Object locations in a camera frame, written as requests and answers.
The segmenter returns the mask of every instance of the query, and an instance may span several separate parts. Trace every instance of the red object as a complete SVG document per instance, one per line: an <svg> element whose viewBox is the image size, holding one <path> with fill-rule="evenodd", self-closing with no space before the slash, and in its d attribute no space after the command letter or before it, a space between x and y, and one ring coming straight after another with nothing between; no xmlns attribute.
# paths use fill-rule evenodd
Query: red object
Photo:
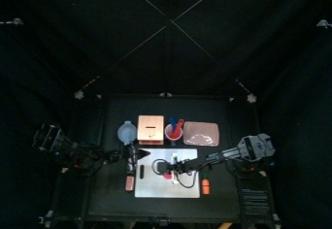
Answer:
<svg viewBox="0 0 332 229"><path fill-rule="evenodd" d="M180 119L177 124L176 124L176 128L175 131L172 132L172 134L169 135L171 139L177 139L179 136L181 135L181 126L184 124L184 121Z"/></svg>
<svg viewBox="0 0 332 229"><path fill-rule="evenodd" d="M133 190L133 177L132 176L127 176L125 179L125 191L132 191Z"/></svg>
<svg viewBox="0 0 332 229"><path fill-rule="evenodd" d="M210 194L210 181L207 179L202 180L202 194Z"/></svg>
<svg viewBox="0 0 332 229"><path fill-rule="evenodd" d="M171 179L171 174L168 174L167 172L163 174L163 178L165 179L165 180L169 180Z"/></svg>

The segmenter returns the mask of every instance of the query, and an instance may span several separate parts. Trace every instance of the black curtain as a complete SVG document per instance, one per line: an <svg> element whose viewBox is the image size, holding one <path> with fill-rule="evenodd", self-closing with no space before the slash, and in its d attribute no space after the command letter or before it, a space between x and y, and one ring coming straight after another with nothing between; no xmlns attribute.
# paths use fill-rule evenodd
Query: black curtain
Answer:
<svg viewBox="0 0 332 229"><path fill-rule="evenodd" d="M274 143L271 176L278 215L287 228L332 228L332 31L321 28L259 103Z"/></svg>
<svg viewBox="0 0 332 229"><path fill-rule="evenodd" d="M0 227L34 228L50 208L54 168L32 148L42 123L69 123L72 98L40 59L0 30Z"/></svg>

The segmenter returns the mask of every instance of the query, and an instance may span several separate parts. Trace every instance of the bracket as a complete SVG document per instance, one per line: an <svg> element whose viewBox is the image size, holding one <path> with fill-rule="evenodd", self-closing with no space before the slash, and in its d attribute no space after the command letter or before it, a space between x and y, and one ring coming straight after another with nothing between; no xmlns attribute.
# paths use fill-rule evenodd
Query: bracket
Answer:
<svg viewBox="0 0 332 229"><path fill-rule="evenodd" d="M44 217L38 216L40 219L38 224L44 224L46 228L50 227L53 213L54 213L53 211L48 211Z"/></svg>

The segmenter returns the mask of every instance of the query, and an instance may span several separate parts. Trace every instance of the orange box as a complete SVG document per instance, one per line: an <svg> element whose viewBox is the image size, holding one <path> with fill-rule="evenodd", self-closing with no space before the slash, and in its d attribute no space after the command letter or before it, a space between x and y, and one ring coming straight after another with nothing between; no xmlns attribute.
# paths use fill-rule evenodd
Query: orange box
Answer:
<svg viewBox="0 0 332 229"><path fill-rule="evenodd" d="M140 145L163 145L163 116L139 115L137 127Z"/></svg>

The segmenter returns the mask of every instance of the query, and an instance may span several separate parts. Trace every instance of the pink tray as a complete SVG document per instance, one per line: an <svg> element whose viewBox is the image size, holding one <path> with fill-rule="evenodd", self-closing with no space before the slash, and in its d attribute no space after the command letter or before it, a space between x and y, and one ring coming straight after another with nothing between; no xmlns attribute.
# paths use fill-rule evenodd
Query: pink tray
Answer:
<svg viewBox="0 0 332 229"><path fill-rule="evenodd" d="M219 145L218 124L187 121L183 127L183 143L192 146L216 147Z"/></svg>

